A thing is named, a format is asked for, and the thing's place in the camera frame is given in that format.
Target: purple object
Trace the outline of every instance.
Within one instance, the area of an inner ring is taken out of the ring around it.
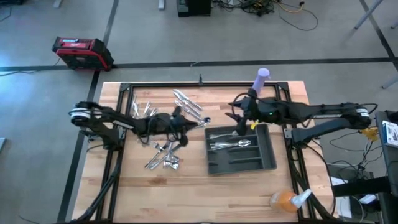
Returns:
[[[251,87],[255,89],[255,91],[257,92],[257,96],[260,95],[261,89],[264,86],[264,82],[267,79],[268,80],[271,79],[271,76],[269,75],[269,70],[266,68],[260,68],[257,73],[256,80],[254,81],[253,86]]]

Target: pile of silverware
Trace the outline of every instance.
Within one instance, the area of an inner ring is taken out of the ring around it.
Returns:
[[[216,138],[220,138],[220,137],[225,137],[225,136],[238,136],[238,132],[233,131],[232,133],[228,133],[228,134],[211,134],[209,135],[209,139],[216,139]],[[227,148],[231,148],[231,147],[246,147],[246,146],[250,146],[251,145],[251,141],[247,140],[247,139],[242,139],[238,142],[216,142],[216,143],[210,143],[210,150],[211,151],[216,151],[216,150],[220,150],[220,149],[227,149]]]
[[[186,113],[195,118],[200,124],[207,125],[210,123],[211,119],[209,117],[205,117],[203,119],[201,118],[201,111],[203,110],[201,106],[190,100],[180,90],[174,89],[173,92],[177,99],[179,99],[179,101],[174,101],[177,106],[180,106]]]
[[[173,90],[174,95],[177,97],[179,100],[175,100],[174,103],[177,106],[180,106],[187,114],[191,115],[193,118],[195,118],[200,125],[197,126],[196,128],[202,128],[206,126],[207,124],[210,123],[211,119],[209,117],[204,117],[203,119],[201,118],[201,111],[203,111],[202,107],[199,106],[197,103],[193,102],[190,100],[186,95],[184,95],[180,90]],[[136,99],[133,99],[133,110],[134,114],[137,114],[136,111],[138,111],[138,106],[136,103]],[[147,102],[144,114],[146,116],[153,116],[157,113],[157,109],[150,110],[150,102]],[[163,168],[164,169],[173,169],[177,170],[179,167],[179,162],[180,158],[178,156],[174,155],[175,151],[181,148],[181,145],[173,146],[172,141],[167,141],[164,146],[161,146],[158,142],[155,141],[150,141],[150,145],[157,149],[156,154],[150,159],[150,161],[145,165],[145,169],[150,169],[154,170],[157,166],[159,166],[163,162]],[[160,158],[159,160],[156,160],[161,153],[165,152],[165,155]]]
[[[131,104],[131,109],[132,109],[132,114],[131,114],[131,116],[132,116],[133,118],[138,119],[138,118],[141,118],[141,117],[148,117],[148,116],[153,116],[153,115],[155,115],[155,114],[157,113],[157,108],[151,109],[150,106],[151,106],[151,103],[148,101],[147,104],[146,104],[146,106],[145,106],[143,116],[141,116],[141,115],[139,114],[139,103],[137,102],[137,97],[134,96],[134,97],[132,98],[132,104]]]

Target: red power station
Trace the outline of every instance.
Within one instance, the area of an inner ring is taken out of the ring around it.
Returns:
[[[114,62],[104,42],[98,39],[57,37],[52,51],[72,69],[110,71]]]

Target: spray bottle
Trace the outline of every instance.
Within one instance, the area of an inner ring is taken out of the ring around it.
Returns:
[[[251,87],[257,92],[257,96],[260,95],[261,89],[264,86],[264,82],[266,80],[270,80],[271,76],[269,74],[269,70],[266,68],[260,68],[257,72],[257,77],[256,80],[253,83],[253,86]]]
[[[300,195],[284,190],[275,193],[270,199],[270,205],[273,209],[285,212],[296,212],[308,199],[312,191],[307,189]]]

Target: wooden table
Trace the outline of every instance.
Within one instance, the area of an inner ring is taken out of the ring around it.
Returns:
[[[104,83],[99,103],[116,107],[120,83]],[[292,101],[308,102],[304,82],[289,82]],[[234,97],[246,92],[245,87],[180,88],[191,100],[202,105],[210,126],[236,123],[225,112]],[[134,94],[145,107],[147,101],[161,112],[174,108],[172,88],[134,88]],[[264,87],[261,96],[275,95]],[[124,150],[114,222],[294,222],[296,213],[279,213],[269,206],[270,196],[282,189],[292,189],[282,128],[270,125],[277,169],[209,176],[207,173],[204,129],[188,134],[189,145],[177,151],[182,158],[179,170],[145,170],[144,165],[155,154],[152,147],[142,147],[137,137],[128,132]],[[157,136],[156,140],[165,140]],[[319,153],[316,144],[311,144]],[[326,167],[311,150],[304,150],[308,178],[313,193],[331,211],[333,194]],[[73,218],[79,217],[100,190],[106,151],[97,148],[87,153]],[[104,217],[108,211],[105,203]]]

